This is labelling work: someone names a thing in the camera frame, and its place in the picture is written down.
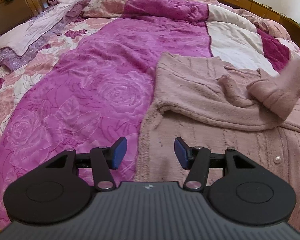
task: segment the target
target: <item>gray ribbed plate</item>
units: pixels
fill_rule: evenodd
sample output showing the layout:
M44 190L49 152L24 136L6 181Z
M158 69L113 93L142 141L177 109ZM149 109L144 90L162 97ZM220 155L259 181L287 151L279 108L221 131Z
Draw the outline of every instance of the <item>gray ribbed plate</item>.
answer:
M117 190L97 194L87 209L63 223L13 222L0 234L0 240L25 239L300 240L300 234L286 223L262 228L232 223L201 194L184 191L177 182L123 182Z

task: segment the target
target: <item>black object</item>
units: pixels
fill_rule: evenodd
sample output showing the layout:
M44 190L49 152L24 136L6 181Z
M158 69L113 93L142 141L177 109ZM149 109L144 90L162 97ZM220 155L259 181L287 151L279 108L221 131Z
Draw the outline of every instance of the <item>black object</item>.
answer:
M117 188L109 168L119 166L126 146L120 138L86 154L64 151L17 179L4 194L14 221L0 240L300 240L287 224L293 189L234 148L214 154L176 138L176 156L190 170L183 189L177 182L122 182ZM87 167L94 187L76 176ZM209 168L224 174L212 186L206 186Z

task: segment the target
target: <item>black circular base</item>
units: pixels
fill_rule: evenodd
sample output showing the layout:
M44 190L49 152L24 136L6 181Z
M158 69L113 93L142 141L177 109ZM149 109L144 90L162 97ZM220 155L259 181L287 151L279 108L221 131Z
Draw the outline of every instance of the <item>black circular base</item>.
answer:
M3 201L12 220L50 224L79 213L90 198L91 190L84 180L48 169L16 180L7 188Z
M261 204L273 197L271 187L260 182L245 182L236 189L237 196L245 202Z
M258 169L238 169L217 180L208 198L224 217L254 226L287 221L296 201L284 180Z

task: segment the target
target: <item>white blanket section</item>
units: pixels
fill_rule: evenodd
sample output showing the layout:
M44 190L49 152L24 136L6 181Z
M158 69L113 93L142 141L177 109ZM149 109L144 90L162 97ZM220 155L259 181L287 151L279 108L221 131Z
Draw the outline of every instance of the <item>white blanket section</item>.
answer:
M216 5L209 6L207 21L214 57L230 62L238 69L262 68L271 76L278 73L264 57L261 36L246 18Z
M0 37L0 49L9 47L22 56L29 46L56 25L73 5L82 0L57 0L57 4L47 13L18 25Z

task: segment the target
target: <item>floral bedspread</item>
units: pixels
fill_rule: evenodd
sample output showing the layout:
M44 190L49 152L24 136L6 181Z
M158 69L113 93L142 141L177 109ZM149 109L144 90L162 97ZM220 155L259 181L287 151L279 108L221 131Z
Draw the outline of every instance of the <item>floral bedspread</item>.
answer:
M162 52L219 56L271 75L290 57L247 19L193 0L91 0L82 16L29 63L12 73L0 68L0 228L10 222L7 186L64 149L88 152L125 136L127 154L112 175L133 180ZM79 176L92 184L90 170Z

